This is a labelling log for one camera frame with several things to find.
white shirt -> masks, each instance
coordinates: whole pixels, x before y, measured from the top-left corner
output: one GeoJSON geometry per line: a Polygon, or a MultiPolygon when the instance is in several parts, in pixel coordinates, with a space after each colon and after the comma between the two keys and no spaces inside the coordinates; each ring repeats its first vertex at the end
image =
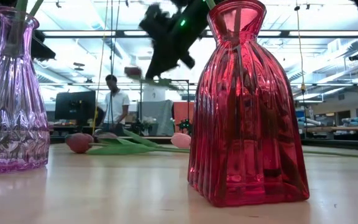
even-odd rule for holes
{"type": "MultiPolygon", "coordinates": [[[[119,90],[114,96],[111,93],[106,94],[105,97],[106,102],[106,115],[104,117],[104,123],[115,123],[118,118],[122,115],[122,106],[129,105],[129,97],[126,93],[119,90]]],[[[125,118],[120,122],[121,124],[125,124],[125,118]]]]}

ceiling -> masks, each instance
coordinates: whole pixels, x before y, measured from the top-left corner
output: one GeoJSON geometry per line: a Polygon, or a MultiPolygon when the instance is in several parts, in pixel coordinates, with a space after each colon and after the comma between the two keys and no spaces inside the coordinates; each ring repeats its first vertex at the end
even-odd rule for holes
{"type": "MultiPolygon", "coordinates": [[[[34,2],[34,0],[30,0],[29,4],[34,4],[34,2]]],[[[40,78],[43,78],[40,80],[42,91],[45,96],[48,96],[44,97],[45,101],[52,99],[53,95],[60,91],[97,89],[96,85],[74,88],[71,85],[53,83],[84,83],[87,79],[92,79],[94,83],[101,80],[102,83],[104,77],[110,74],[113,64],[113,73],[118,77],[121,87],[129,92],[132,100],[138,100],[140,86],[138,83],[128,85],[133,81],[125,77],[123,69],[125,66],[135,65],[145,72],[149,66],[153,53],[150,39],[146,37],[131,38],[131,35],[142,33],[139,32],[138,24],[143,19],[147,7],[155,2],[159,2],[161,8],[170,14],[176,11],[175,6],[167,0],[129,0],[128,6],[125,1],[118,0],[59,0],[59,7],[57,7],[57,0],[45,0],[36,14],[36,18],[40,22],[39,30],[46,36],[44,44],[57,55],[56,60],[35,62],[37,73],[40,78]],[[91,37],[94,32],[88,32],[103,31],[104,28],[114,31],[126,30],[126,36],[125,38],[103,39],[91,37]],[[56,33],[59,33],[60,38],[53,36],[56,33]],[[110,60],[114,46],[116,48],[115,54],[113,54],[114,60],[110,60]],[[78,68],[78,66],[74,66],[75,62],[85,65],[81,67],[83,71],[75,70],[78,68]]],[[[262,26],[263,31],[297,30],[297,16],[294,11],[296,0],[262,0],[262,2],[267,7],[267,15],[262,26]]],[[[301,39],[305,81],[307,83],[351,83],[352,80],[346,71],[358,66],[358,62],[350,62],[338,52],[344,53],[345,48],[357,40],[354,38],[358,36],[358,32],[354,32],[354,30],[358,30],[356,6],[348,0],[298,0],[298,4],[301,6],[299,10],[300,30],[325,30],[325,33],[315,32],[314,36],[330,36],[330,38],[301,39]],[[335,38],[336,35],[346,35],[349,38],[338,40],[335,38]],[[344,74],[333,80],[322,81],[324,78],[340,72],[344,72],[344,74]]],[[[293,37],[281,39],[278,36],[272,36],[260,38],[258,43],[271,51],[288,73],[288,77],[292,77],[291,84],[296,97],[299,94],[297,83],[300,83],[300,78],[298,76],[301,74],[299,40],[293,37]]],[[[164,73],[163,76],[197,83],[214,48],[213,38],[205,37],[197,40],[190,48],[190,55],[196,61],[195,67],[189,70],[179,63],[178,68],[164,73]]],[[[348,53],[358,54],[358,49],[348,53]]],[[[352,73],[352,78],[356,79],[358,71],[352,73]]],[[[190,88],[195,90],[196,85],[192,85],[190,88]]],[[[308,86],[311,92],[316,91],[315,89],[325,91],[321,88],[313,88],[314,86],[308,86]]],[[[328,88],[332,89],[333,87],[326,87],[326,91],[331,90],[328,88]]],[[[106,86],[100,86],[99,89],[101,90],[100,95],[106,94],[106,86]]],[[[173,100],[177,100],[178,95],[172,96],[173,100]]]]}

vase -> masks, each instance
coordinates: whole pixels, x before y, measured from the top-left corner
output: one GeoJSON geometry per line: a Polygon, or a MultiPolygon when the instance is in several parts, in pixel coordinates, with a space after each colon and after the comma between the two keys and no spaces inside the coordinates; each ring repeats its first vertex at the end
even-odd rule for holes
{"type": "Polygon", "coordinates": [[[0,173],[48,162],[49,130],[44,101],[30,55],[38,21],[0,7],[0,173]]]}
{"type": "Polygon", "coordinates": [[[196,91],[188,181],[218,207],[309,197],[290,83],[256,39],[265,14],[256,0],[208,14],[216,49],[196,91]]]}

computer monitor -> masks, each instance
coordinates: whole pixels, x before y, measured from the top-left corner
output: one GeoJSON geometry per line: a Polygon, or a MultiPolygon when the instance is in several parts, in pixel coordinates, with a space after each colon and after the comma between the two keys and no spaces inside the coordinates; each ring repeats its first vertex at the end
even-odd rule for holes
{"type": "Polygon", "coordinates": [[[95,91],[58,93],[55,119],[74,119],[79,126],[86,126],[94,118],[95,91]]]}

white wall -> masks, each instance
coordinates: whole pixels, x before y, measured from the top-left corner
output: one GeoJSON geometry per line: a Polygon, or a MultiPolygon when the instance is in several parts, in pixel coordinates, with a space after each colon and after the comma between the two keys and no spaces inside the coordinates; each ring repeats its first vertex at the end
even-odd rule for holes
{"type": "Polygon", "coordinates": [[[338,100],[337,94],[334,98],[328,98],[324,103],[312,105],[314,114],[325,114],[340,111],[351,111],[351,116],[356,117],[358,109],[358,91],[346,92],[344,100],[338,100]]]}

